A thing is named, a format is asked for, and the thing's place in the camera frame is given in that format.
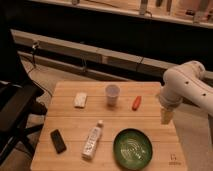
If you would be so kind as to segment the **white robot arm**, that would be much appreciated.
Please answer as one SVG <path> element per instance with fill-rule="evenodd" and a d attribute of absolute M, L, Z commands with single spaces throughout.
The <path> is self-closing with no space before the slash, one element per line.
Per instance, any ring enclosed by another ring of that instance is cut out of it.
<path fill-rule="evenodd" d="M 213 117 L 213 87 L 202 81 L 205 67 L 198 61 L 189 61 L 167 69 L 163 74 L 164 85 L 158 98 L 162 106 L 161 123 L 169 124 L 173 110 L 184 98 Z"/>

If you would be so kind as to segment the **pale wooden gripper finger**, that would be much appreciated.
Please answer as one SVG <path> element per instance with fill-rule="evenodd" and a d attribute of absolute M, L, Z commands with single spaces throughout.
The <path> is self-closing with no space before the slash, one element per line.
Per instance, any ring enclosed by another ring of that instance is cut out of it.
<path fill-rule="evenodd" d="M 173 111 L 170 109 L 162 108 L 161 109 L 161 123 L 169 124 L 173 118 Z"/>

